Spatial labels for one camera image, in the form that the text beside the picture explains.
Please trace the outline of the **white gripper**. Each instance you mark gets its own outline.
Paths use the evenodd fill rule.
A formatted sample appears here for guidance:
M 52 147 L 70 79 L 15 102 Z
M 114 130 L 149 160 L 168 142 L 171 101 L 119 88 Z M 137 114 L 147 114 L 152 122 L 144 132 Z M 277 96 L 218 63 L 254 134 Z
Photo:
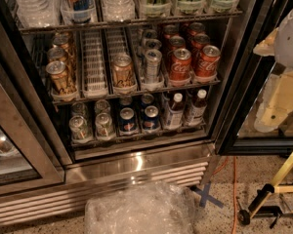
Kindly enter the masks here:
M 261 57 L 274 56 L 275 28 L 263 41 L 257 44 L 253 53 Z M 256 113 L 254 128 L 262 133 L 272 132 L 293 111 L 293 71 L 280 75 L 268 107 L 261 105 Z

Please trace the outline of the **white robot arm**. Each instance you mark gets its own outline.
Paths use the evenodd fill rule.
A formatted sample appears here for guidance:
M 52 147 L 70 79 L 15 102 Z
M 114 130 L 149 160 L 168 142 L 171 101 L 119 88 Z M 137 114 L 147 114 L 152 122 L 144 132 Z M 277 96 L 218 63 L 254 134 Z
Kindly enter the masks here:
M 256 113 L 254 127 L 268 133 L 277 129 L 293 112 L 293 9 L 262 42 L 253 53 L 261 57 L 274 57 L 276 64 L 285 70 L 273 74 L 264 88 L 263 101 Z

